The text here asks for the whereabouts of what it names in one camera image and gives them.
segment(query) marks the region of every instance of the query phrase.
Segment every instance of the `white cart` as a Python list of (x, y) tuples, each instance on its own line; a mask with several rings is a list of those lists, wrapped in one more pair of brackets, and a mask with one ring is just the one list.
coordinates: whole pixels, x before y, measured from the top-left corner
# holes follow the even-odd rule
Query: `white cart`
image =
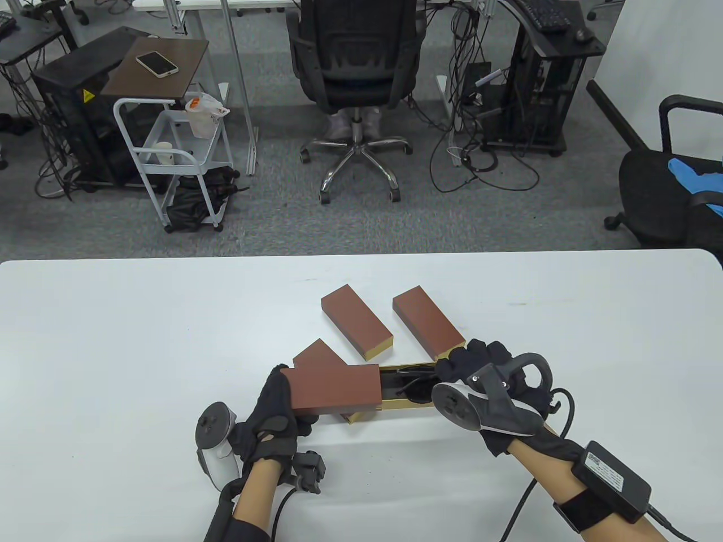
[[(199, 93), (186, 93), (186, 100), (191, 100)], [(133, 145), (133, 141), (130, 138), (127, 128), (123, 122), (121, 116), (121, 108), (127, 103), (139, 104), (139, 103), (159, 103), (163, 104), (163, 112), (158, 115), (153, 128), (150, 130), (148, 137), (143, 143), (142, 147), (136, 147)], [(228, 166), (234, 170), (234, 159), (231, 156), (231, 147), (228, 144), (228, 135), (226, 134), (226, 127), (224, 126), (223, 119), (220, 120), (217, 125), (213, 137), (210, 139), (200, 139), (193, 135), (191, 132), (191, 126), (189, 125), (188, 116), (186, 111), (171, 110), (169, 106), (174, 104), (174, 100), (159, 100), (159, 99), (139, 99), (139, 98), (121, 98), (116, 101), (113, 106), (113, 115), (116, 117), (118, 127), (123, 134), (128, 151), (131, 153), (133, 161), (138, 169), (138, 174), (143, 180), (145, 189), (148, 191), (151, 202), (158, 213), (158, 218), (163, 224), (164, 229), (170, 233), (174, 230), (171, 221), (168, 219), (166, 209), (173, 203), (176, 188), (179, 185), (179, 178), (181, 176), (195, 176), (198, 179), (198, 183), (203, 193), (203, 198), (206, 201), (206, 207), (208, 208), (209, 216), (205, 218), (203, 224), (213, 224), (213, 229), (216, 231), (223, 230), (223, 214), (226, 211), (226, 200), (218, 212), (213, 210), (211, 200), (208, 196), (208, 190), (206, 183), (203, 180), (203, 176), (209, 171), (216, 168), (223, 168)], [(215, 159), (216, 147), (218, 146), (218, 140), (223, 137), (223, 147), (226, 154), (226, 159), (218, 161)], [(173, 148), (154, 148), (159, 142), (170, 142)], [(158, 155), (173, 155), (174, 164), (164, 165), (158, 158)], [(163, 201), (159, 202), (153, 187), (148, 181), (148, 175), (170, 175), (172, 176), (171, 181), (168, 183), (168, 191), (163, 197)], [(240, 173), (236, 170), (233, 171), (233, 177), (238, 178)]]

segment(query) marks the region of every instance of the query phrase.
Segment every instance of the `plastic bag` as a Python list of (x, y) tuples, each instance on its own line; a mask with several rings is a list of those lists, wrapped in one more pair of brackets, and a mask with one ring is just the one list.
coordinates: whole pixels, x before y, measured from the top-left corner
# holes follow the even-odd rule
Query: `plastic bag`
[(200, 139), (210, 139), (221, 119), (230, 113), (212, 95), (201, 93), (186, 104), (191, 132)]

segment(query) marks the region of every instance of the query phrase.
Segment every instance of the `hand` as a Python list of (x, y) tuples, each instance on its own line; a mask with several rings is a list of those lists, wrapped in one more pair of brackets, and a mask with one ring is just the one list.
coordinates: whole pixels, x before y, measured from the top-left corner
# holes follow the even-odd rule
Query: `hand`
[(277, 365), (261, 389), (256, 408), (245, 422), (237, 423), (228, 440), (244, 462), (244, 474), (259, 459), (273, 459), (282, 467), (279, 483), (291, 473), (296, 438), (308, 436), (319, 416), (296, 417), (291, 409), (291, 386)]
[[(512, 359), (512, 355), (502, 343), (494, 341), (489, 345), (480, 340), (472, 339), (467, 348), (455, 348), (449, 359), (437, 362), (437, 376), (443, 382), (465, 382), (473, 373), (476, 373), (487, 364), (502, 365)], [(550, 412), (552, 396), (547, 390), (530, 387), (525, 380), (523, 371), (511, 375), (508, 380), (508, 394), (511, 398), (521, 401), (537, 410), (543, 419), (547, 419)], [(497, 457), (507, 452), (515, 437), (493, 431), (480, 431), (484, 443), (492, 454)]]

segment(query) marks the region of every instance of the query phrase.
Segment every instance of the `black office chair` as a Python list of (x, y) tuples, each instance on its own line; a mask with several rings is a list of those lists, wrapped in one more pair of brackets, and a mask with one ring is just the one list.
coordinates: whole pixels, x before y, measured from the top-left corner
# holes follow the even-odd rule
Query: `black office chair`
[(396, 176), (372, 150), (395, 145), (411, 154), (412, 147), (403, 137), (363, 141), (359, 108), (395, 108), (414, 89), (427, 31), (416, 0), (301, 0), (301, 13), (287, 13), (286, 26), (294, 74), (304, 94), (326, 114), (354, 110), (350, 142), (312, 139), (301, 147), (302, 163), (311, 160), (310, 146), (346, 151), (326, 173), (319, 200), (329, 203), (334, 175), (349, 158), (363, 155), (387, 178), (389, 198), (398, 202)]
[(675, 155), (670, 141), (668, 113), (676, 108), (723, 116), (723, 103), (673, 95), (660, 104), (662, 152), (631, 150), (620, 164), (620, 199), (624, 212), (607, 217), (607, 230), (621, 224), (633, 232), (643, 248), (696, 247), (710, 251), (723, 262), (723, 218), (708, 205), (723, 205), (723, 193), (690, 194), (668, 170), (679, 158), (698, 175), (723, 173), (720, 160)]
[(624, 3), (625, 0), (605, 0), (605, 2), (603, 2), (602, 4), (597, 4), (590, 9), (590, 11), (588, 12), (588, 21), (594, 21), (595, 19), (597, 19), (597, 10), (600, 8), (618, 6)]

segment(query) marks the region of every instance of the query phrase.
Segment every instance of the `black sleeve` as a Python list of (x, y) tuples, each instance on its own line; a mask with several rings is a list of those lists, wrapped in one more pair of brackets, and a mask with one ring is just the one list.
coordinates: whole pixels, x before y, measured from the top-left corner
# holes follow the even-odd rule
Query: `black sleeve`
[(269, 542), (269, 535), (256, 525), (231, 518), (223, 542)]

